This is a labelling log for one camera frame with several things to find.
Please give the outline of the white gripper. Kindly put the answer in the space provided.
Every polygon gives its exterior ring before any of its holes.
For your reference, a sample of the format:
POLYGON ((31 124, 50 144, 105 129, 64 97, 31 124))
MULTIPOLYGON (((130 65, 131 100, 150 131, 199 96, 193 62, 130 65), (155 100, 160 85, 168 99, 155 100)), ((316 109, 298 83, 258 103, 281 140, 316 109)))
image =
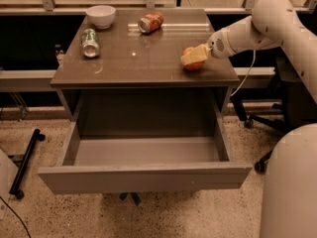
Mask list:
POLYGON ((210 57, 210 53, 213 58, 217 59, 225 59, 236 53, 229 42, 228 28, 222 28, 213 33, 208 39, 207 44, 209 47, 206 44, 202 44, 197 47, 185 49, 181 56, 181 63, 183 65, 189 65, 206 61, 210 57))

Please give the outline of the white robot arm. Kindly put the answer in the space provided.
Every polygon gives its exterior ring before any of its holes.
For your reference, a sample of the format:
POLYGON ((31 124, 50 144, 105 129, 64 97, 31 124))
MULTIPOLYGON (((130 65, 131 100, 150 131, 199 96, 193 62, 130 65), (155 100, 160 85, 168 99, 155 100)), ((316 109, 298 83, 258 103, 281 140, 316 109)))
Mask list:
MULTIPOLYGON (((280 47, 279 75, 317 101, 317 37, 289 0, 259 0, 252 15, 212 34, 181 57, 185 66, 211 57, 280 47)), ((260 238, 317 238, 317 125, 287 132, 266 160, 260 238)))

